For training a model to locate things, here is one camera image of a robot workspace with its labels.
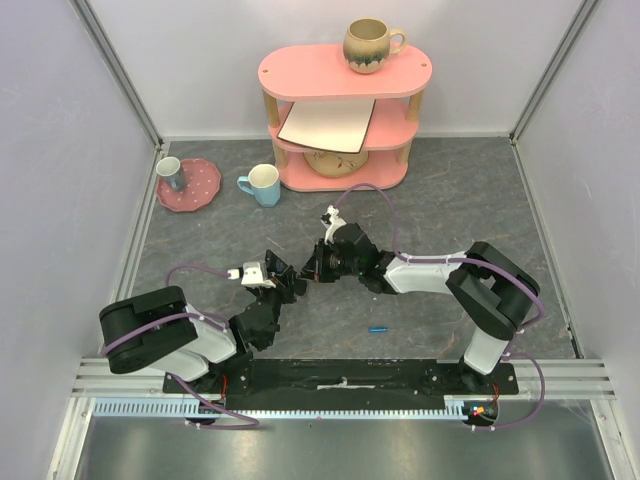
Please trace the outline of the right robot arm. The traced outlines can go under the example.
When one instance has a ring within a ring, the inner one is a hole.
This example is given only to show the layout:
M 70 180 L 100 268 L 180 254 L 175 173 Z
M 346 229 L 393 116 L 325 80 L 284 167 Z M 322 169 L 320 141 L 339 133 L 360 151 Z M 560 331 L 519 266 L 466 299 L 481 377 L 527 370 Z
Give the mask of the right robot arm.
M 377 248 L 356 223 L 318 240 L 300 276 L 316 283 L 353 276 L 376 294 L 452 295 L 475 324 L 457 371 L 460 386 L 473 394 L 493 383 L 525 317 L 541 306 L 538 284 L 486 242 L 450 255 L 412 256 Z

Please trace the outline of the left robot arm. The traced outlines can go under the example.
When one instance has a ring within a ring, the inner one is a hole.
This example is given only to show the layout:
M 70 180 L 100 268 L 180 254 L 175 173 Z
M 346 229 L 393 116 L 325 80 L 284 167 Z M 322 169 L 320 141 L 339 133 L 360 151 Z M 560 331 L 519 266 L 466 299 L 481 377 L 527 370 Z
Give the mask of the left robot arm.
M 307 283 L 289 270 L 246 289 L 255 301 L 231 319 L 195 309 L 178 286 L 104 307 L 99 313 L 102 355 L 111 372 L 149 367 L 177 374 L 198 393 L 211 392 L 220 378 L 215 364 L 270 347 L 280 331 L 282 307 L 303 296 Z

